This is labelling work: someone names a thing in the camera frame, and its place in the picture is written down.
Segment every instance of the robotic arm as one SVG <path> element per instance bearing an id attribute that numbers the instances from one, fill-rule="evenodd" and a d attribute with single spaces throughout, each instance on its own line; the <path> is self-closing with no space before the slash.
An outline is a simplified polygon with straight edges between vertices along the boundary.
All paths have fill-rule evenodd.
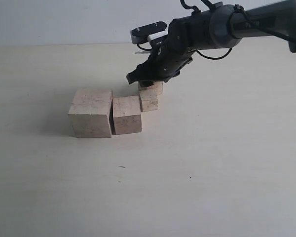
<path id="1" fill-rule="evenodd" d="M 168 31 L 164 22 L 131 31 L 132 43 L 150 51 L 150 55 L 127 75 L 130 84 L 138 81 L 146 87 L 154 81 L 168 82 L 192 62 L 194 53 L 208 59 L 223 59 L 242 38 L 277 36 L 288 41 L 290 51 L 296 53 L 296 0 L 284 0 L 249 11 L 239 5 L 202 2 L 209 7 L 208 11 L 201 12 L 181 0 L 185 9 L 194 12 L 191 16 L 174 19 Z M 150 43 L 151 49 L 140 47 L 146 42 Z M 207 57 L 199 51 L 217 48 L 229 48 L 229 51 L 220 58 Z"/>

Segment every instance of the table surface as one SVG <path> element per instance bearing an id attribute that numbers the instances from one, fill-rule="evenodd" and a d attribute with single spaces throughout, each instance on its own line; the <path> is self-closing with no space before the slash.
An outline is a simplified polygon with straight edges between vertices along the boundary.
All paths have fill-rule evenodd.
<path id="1" fill-rule="evenodd" d="M 143 132 L 77 139 L 79 88 L 136 95 L 130 44 L 0 47 L 0 237 L 296 237 L 296 54 L 194 56 Z M 221 55 L 224 50 L 207 51 Z"/>

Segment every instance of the gripped wooden block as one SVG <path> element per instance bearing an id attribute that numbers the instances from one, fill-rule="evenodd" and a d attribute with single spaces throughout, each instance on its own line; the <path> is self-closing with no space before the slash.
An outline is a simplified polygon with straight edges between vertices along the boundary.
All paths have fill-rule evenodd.
<path id="1" fill-rule="evenodd" d="M 68 112 L 74 134 L 80 138 L 112 137 L 110 114 L 113 92 L 77 90 Z"/>
<path id="2" fill-rule="evenodd" d="M 157 93 L 157 96 L 161 95 L 163 93 L 163 82 L 156 81 L 153 83 L 152 86 L 149 86 L 149 87 L 141 87 L 140 84 L 138 83 L 138 90 L 139 91 L 150 90 L 150 89 L 154 89 Z"/>
<path id="3" fill-rule="evenodd" d="M 113 120 L 116 135 L 142 131 L 142 115 L 138 96 L 113 99 Z"/>
<path id="4" fill-rule="evenodd" d="M 153 89 L 139 91 L 139 100 L 142 112 L 158 109 L 158 96 Z"/>

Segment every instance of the wooden block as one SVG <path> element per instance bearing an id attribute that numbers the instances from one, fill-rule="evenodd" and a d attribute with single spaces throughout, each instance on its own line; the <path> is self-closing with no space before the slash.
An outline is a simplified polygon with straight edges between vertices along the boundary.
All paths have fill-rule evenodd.
<path id="1" fill-rule="evenodd" d="M 113 99 L 113 120 L 116 135 L 142 131 L 142 115 L 138 96 Z"/>
<path id="2" fill-rule="evenodd" d="M 138 83 L 138 90 L 142 91 L 142 90 L 150 90 L 150 89 L 154 89 L 157 93 L 157 96 L 161 95 L 163 92 L 163 82 L 162 81 L 156 81 L 153 83 L 152 86 L 149 87 L 141 87 L 140 84 Z"/>
<path id="3" fill-rule="evenodd" d="M 112 137 L 110 114 L 113 92 L 77 90 L 68 116 L 76 137 Z"/>
<path id="4" fill-rule="evenodd" d="M 155 90 L 142 90 L 139 92 L 139 100 L 142 112 L 158 109 L 158 96 Z"/>

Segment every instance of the small wooden block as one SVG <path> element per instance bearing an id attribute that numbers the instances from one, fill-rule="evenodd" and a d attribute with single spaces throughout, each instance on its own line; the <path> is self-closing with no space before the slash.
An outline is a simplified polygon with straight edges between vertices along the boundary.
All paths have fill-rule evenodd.
<path id="1" fill-rule="evenodd" d="M 77 90 L 68 116 L 76 137 L 112 137 L 110 113 L 113 92 L 94 89 Z"/>
<path id="2" fill-rule="evenodd" d="M 139 92 L 139 100 L 142 112 L 158 109 L 158 96 L 155 90 L 142 90 Z"/>
<path id="3" fill-rule="evenodd" d="M 154 89 L 157 93 L 157 96 L 161 95 L 163 92 L 163 82 L 162 81 L 156 81 L 153 83 L 152 86 L 149 87 L 141 87 L 140 84 L 138 83 L 138 90 L 142 91 L 142 90 L 150 90 L 150 89 Z"/>
<path id="4" fill-rule="evenodd" d="M 138 96 L 113 99 L 113 120 L 116 135 L 142 131 L 142 115 Z"/>

